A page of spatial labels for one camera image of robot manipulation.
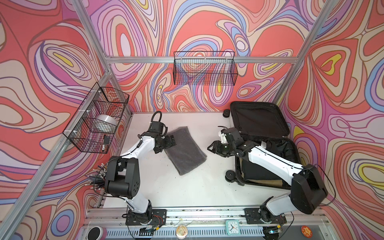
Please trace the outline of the grey towel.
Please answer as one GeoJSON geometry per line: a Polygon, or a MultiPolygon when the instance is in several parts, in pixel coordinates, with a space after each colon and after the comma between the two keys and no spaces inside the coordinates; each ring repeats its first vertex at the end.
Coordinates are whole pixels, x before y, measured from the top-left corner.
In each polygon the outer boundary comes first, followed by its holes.
{"type": "Polygon", "coordinates": [[[174,136],[176,145],[165,149],[165,152],[180,176],[188,174],[206,161],[207,155],[194,141],[188,127],[179,127],[170,135],[174,136]]]}

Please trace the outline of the black suitcase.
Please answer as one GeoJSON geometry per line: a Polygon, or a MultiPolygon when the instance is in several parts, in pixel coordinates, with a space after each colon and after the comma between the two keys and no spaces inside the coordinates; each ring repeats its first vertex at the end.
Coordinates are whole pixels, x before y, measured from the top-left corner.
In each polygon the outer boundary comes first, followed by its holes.
{"type": "MultiPolygon", "coordinates": [[[[232,118],[231,126],[239,130],[240,135],[245,141],[250,140],[261,144],[262,141],[272,139],[290,140],[288,138],[290,134],[288,124],[280,108],[273,103],[232,102],[230,108],[224,110],[223,116],[232,118]]],[[[225,179],[229,183],[236,182],[240,186],[270,187],[244,180],[241,176],[239,158],[235,158],[235,169],[233,171],[228,170],[225,174],[225,179]]],[[[291,186],[284,180],[282,187],[271,188],[289,190],[291,186]]]]}

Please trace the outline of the black t-shirt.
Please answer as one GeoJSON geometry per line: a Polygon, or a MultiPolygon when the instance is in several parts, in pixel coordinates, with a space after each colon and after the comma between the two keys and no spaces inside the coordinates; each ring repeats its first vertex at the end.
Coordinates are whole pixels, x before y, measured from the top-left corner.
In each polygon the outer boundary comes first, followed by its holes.
{"type": "MultiPolygon", "coordinates": [[[[293,163],[300,163],[297,147],[291,140],[272,139],[262,141],[262,143],[266,143],[266,149],[269,152],[280,156],[286,160],[289,160],[293,163]]],[[[239,159],[239,161],[241,176],[246,181],[255,183],[261,183],[262,181],[284,181],[281,177],[265,169],[262,166],[245,161],[243,159],[239,159]]]]}

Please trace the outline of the khaki shorts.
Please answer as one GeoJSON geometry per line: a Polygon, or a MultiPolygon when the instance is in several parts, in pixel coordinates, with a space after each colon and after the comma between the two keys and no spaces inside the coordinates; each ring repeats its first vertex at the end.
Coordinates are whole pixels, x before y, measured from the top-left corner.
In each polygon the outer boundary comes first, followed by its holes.
{"type": "Polygon", "coordinates": [[[283,180],[248,180],[248,182],[270,187],[283,186],[283,180]]]}

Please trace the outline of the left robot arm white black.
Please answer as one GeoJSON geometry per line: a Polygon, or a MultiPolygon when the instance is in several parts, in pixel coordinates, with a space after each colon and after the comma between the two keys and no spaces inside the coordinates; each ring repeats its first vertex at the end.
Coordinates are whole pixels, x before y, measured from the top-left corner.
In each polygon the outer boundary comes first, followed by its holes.
{"type": "Polygon", "coordinates": [[[153,151],[155,154],[176,145],[168,136],[168,127],[161,122],[162,112],[152,115],[147,131],[138,135],[138,142],[120,156],[111,157],[105,174],[105,193],[124,199],[136,214],[151,213],[151,202],[139,193],[141,179],[139,159],[153,151]]]}

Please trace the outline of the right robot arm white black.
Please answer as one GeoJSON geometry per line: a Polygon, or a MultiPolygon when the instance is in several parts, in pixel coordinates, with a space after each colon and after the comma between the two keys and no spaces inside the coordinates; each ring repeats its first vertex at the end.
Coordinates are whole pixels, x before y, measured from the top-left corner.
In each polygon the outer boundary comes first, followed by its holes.
{"type": "Polygon", "coordinates": [[[238,157],[263,167],[284,180],[291,191],[278,197],[270,197],[260,205],[261,222],[270,223],[281,214],[300,211],[310,215],[328,196],[324,180],[316,166],[291,162],[267,150],[265,144],[245,141],[236,128],[224,128],[220,139],[208,146],[208,151],[224,158],[238,157]]]}

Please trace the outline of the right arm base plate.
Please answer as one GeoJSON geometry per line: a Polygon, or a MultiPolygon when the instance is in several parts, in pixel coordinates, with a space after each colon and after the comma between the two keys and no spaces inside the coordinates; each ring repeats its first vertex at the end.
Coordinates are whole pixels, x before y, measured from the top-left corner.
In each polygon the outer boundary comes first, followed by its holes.
{"type": "Polygon", "coordinates": [[[244,212],[243,217],[248,224],[284,225],[287,223],[283,214],[275,216],[266,208],[245,208],[244,212]]]}

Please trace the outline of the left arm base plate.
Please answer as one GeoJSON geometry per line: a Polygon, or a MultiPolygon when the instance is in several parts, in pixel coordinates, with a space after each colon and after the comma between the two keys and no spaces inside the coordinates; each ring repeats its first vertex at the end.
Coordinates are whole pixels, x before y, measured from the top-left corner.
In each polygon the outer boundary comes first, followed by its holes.
{"type": "Polygon", "coordinates": [[[123,218],[126,219],[126,226],[162,226],[166,224],[167,210],[155,209],[147,210],[146,213],[134,213],[128,210],[123,218]]]}

